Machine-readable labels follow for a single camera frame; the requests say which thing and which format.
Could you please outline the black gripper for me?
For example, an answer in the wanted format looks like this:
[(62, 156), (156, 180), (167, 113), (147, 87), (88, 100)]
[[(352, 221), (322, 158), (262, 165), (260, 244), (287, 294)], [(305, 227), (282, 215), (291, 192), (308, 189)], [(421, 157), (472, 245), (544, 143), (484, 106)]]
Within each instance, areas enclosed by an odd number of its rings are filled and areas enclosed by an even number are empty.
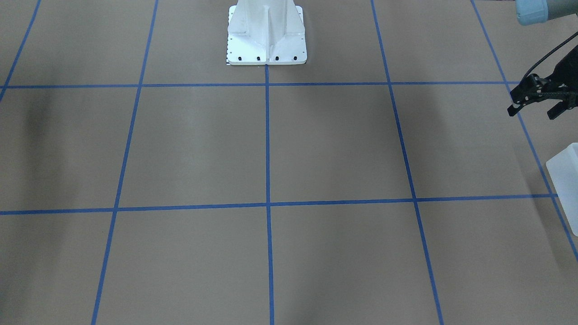
[(544, 100), (558, 100), (547, 111), (550, 120), (559, 117), (565, 111), (578, 105), (578, 49), (572, 49), (558, 64), (552, 74), (541, 78), (538, 74), (529, 74), (510, 91), (512, 105), (507, 109), (510, 117), (516, 116), (521, 109)]

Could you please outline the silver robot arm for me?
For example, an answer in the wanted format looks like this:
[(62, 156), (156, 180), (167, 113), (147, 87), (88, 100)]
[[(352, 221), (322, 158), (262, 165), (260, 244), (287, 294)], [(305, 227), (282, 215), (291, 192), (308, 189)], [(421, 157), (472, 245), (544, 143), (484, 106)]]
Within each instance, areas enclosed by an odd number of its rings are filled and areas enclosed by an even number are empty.
[[(561, 17), (577, 14), (575, 0), (518, 0), (516, 2), (517, 20), (521, 25), (545, 23)], [(557, 50), (576, 39), (577, 33), (546, 53), (524, 74), (518, 85), (510, 91), (512, 105), (507, 112), (510, 117), (517, 115), (524, 107), (557, 100), (548, 110), (550, 120), (557, 119), (562, 113), (575, 109), (578, 104), (578, 48), (570, 50), (555, 66), (549, 76), (542, 78), (533, 70)]]

